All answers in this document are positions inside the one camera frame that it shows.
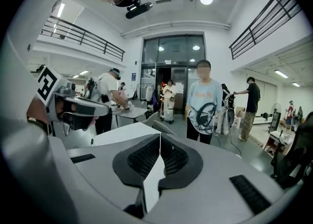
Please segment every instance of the metal railing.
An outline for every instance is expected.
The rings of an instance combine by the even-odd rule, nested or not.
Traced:
[[[293,18],[301,11],[296,0],[270,0],[248,28],[230,45],[233,60]]]
[[[124,50],[101,37],[58,17],[50,16],[42,28],[41,34],[82,45],[123,61]]]

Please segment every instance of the shoe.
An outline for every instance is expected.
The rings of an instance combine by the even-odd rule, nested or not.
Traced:
[[[239,135],[238,138],[239,138],[240,140],[246,141],[245,139],[243,139],[243,138],[241,137],[241,135]]]

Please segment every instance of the camera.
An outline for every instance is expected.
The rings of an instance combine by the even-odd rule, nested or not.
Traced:
[[[138,15],[141,15],[149,11],[153,7],[151,2],[142,4],[141,1],[137,1],[134,5],[127,8],[126,18],[132,19]]]

